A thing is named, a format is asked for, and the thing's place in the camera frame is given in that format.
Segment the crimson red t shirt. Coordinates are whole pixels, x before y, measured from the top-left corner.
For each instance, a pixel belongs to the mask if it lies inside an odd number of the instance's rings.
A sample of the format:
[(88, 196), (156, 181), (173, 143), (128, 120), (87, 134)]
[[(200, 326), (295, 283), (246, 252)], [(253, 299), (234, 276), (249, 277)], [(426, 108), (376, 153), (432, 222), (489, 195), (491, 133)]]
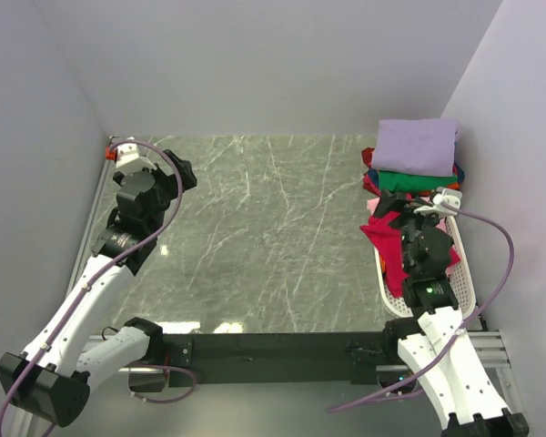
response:
[(389, 212), (383, 218), (371, 215), (368, 224), (360, 227), (379, 252), (385, 267), (385, 282), (394, 298), (403, 296), (403, 281), (409, 276), (403, 271), (400, 230), (389, 225), (398, 216), (398, 212)]

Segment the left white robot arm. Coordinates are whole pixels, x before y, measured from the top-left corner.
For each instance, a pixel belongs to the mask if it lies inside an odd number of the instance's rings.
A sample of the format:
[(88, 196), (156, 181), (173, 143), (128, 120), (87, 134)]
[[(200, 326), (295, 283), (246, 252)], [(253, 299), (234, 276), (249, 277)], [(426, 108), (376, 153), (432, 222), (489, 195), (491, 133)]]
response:
[(117, 293), (141, 270), (159, 234), (175, 218), (184, 192), (197, 186), (189, 161), (165, 149), (159, 156), (172, 172), (128, 142), (106, 157), (116, 164), (116, 204), (96, 239), (81, 277), (40, 333), (18, 354), (0, 359), (7, 405), (66, 427), (85, 408), (91, 392), (119, 369), (138, 362), (166, 364), (162, 328), (133, 318), (111, 339), (88, 349), (91, 328)]

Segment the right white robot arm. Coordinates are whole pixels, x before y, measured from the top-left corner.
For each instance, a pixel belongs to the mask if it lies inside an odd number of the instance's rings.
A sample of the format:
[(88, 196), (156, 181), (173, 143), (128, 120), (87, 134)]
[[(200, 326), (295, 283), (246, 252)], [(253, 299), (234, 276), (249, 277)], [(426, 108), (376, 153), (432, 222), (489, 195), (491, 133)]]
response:
[(526, 436), (529, 424), (513, 412), (488, 378), (466, 331), (467, 321), (447, 270), (453, 238), (438, 224), (456, 213), (461, 194), (440, 188), (428, 200), (383, 191), (379, 218), (400, 233), (402, 297), (412, 315), (388, 323), (381, 352), (405, 362), (441, 422), (444, 436)]

